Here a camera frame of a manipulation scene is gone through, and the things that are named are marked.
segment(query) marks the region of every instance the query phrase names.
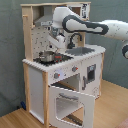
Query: open oven door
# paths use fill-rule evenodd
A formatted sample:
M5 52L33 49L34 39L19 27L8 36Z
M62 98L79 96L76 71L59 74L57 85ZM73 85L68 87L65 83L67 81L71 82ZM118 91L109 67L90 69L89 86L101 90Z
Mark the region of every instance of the open oven door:
M78 110L82 104L83 124L81 126L62 120L69 113ZM80 92L49 87L49 121L57 128L93 128L95 97Z

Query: white cabinet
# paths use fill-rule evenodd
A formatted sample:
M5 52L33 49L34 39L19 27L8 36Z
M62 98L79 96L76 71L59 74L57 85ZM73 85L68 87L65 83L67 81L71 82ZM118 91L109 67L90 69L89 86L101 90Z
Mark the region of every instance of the white cabinet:
M99 97L102 54L82 61L80 92Z
M42 71L29 66L29 112L37 118L41 123L45 122L44 110L44 80ZM48 103L49 103L49 123L57 128L93 128L94 104L95 97L81 92L66 89L63 85L58 86L57 83L48 87ZM63 118L72 114L76 110L84 108L83 125L64 121Z

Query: toy kitchen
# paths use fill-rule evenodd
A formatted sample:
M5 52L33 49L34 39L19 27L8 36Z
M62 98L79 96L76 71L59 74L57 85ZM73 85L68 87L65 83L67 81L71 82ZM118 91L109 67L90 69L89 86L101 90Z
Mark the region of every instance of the toy kitchen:
M59 44L60 36L58 40L49 36L51 31L53 35L57 34L51 27L56 7L68 7L86 21L89 20L90 4L21 5L26 57L23 60L26 108L45 128L93 128L95 100L101 95L105 49L85 44L85 32L63 31L60 36L64 37L65 43L62 45ZM71 122L66 120L81 108L81 125L73 119Z

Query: burner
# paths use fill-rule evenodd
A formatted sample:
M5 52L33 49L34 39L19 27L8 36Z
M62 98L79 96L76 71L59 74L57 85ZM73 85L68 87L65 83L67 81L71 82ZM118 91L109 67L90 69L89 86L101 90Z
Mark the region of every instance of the burner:
M49 67L49 66L55 65L57 63L62 63L62 62L65 62L67 60L73 59L73 57L70 57L70 56L66 56L66 55L62 55L62 56L63 57L61 58L61 60L60 59L58 60L58 59L55 58L55 60L51 61L51 62L43 62L43 61L40 60L40 58L36 58L33 61L37 62L37 63L40 63L40 64L42 64L44 66Z

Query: black burner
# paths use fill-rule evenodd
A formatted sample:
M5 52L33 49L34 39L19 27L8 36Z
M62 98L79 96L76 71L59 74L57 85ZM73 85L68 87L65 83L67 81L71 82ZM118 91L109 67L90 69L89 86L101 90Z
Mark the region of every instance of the black burner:
M48 67L48 66L52 66L52 65L57 64L57 63L65 62L65 61L70 60L70 59L73 59L73 57L62 55L62 60L55 60L55 61L51 61L51 62L43 62L43 61L40 60L40 58L36 58L33 61Z

